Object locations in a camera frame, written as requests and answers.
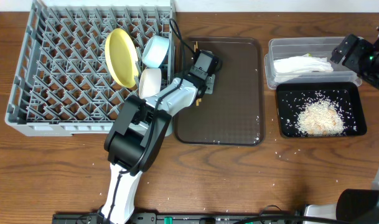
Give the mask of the white paper napkin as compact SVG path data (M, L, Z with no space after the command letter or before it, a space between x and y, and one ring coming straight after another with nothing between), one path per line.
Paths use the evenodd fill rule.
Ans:
M306 73L306 72L333 72L332 65L327 58L295 56L275 60L274 69L277 73Z

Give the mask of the light blue bowl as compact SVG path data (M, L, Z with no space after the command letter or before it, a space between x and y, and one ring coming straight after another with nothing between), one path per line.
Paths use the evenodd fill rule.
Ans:
M142 55L143 64L148 68L160 67L169 49L169 44L169 39L166 37L152 36L147 42Z

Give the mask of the yellow round plate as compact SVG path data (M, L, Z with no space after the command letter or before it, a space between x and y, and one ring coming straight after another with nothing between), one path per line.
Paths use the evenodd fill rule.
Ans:
M106 65L113 80L126 88L136 85L139 72L136 66L138 55L127 32L117 28L111 31L105 43Z

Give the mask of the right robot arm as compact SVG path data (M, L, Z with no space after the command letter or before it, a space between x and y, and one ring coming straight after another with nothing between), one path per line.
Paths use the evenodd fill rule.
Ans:
M340 63L379 90L379 24L373 43L349 34L332 51ZM335 204L308 205L293 223L379 223L379 167L369 189L345 189Z

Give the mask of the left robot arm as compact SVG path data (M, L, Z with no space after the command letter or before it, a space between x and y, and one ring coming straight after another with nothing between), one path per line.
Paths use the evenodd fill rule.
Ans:
M194 65L158 93L126 100L104 143L111 180L98 223L129 220L139 180L155 161L172 118L210 92L210 81L217 72L215 68Z

